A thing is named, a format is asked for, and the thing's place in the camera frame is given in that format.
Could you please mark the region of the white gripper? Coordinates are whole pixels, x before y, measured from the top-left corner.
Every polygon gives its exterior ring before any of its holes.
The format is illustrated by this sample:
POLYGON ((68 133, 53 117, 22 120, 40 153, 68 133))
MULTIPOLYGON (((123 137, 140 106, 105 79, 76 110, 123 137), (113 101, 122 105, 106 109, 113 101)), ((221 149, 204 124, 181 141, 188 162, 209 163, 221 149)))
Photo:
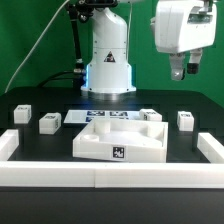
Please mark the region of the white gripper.
POLYGON ((171 79, 184 79, 185 54, 190 51, 187 73, 197 74, 204 47, 215 40, 217 7, 213 0, 159 0, 154 28, 158 52, 168 53, 171 79))

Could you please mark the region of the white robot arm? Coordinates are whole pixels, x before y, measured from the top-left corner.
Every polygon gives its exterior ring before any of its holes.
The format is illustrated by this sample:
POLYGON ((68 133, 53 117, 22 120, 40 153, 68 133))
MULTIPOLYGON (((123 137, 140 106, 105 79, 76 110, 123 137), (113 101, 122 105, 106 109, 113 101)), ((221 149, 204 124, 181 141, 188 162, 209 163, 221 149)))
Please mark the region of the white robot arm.
MULTIPOLYGON (((81 92, 102 100, 133 94, 128 63, 128 27, 106 4, 93 6, 93 56, 81 92)), ((156 49, 169 55, 171 78, 198 72, 202 52, 214 43, 217 7, 213 0, 159 0, 150 26, 156 49)))

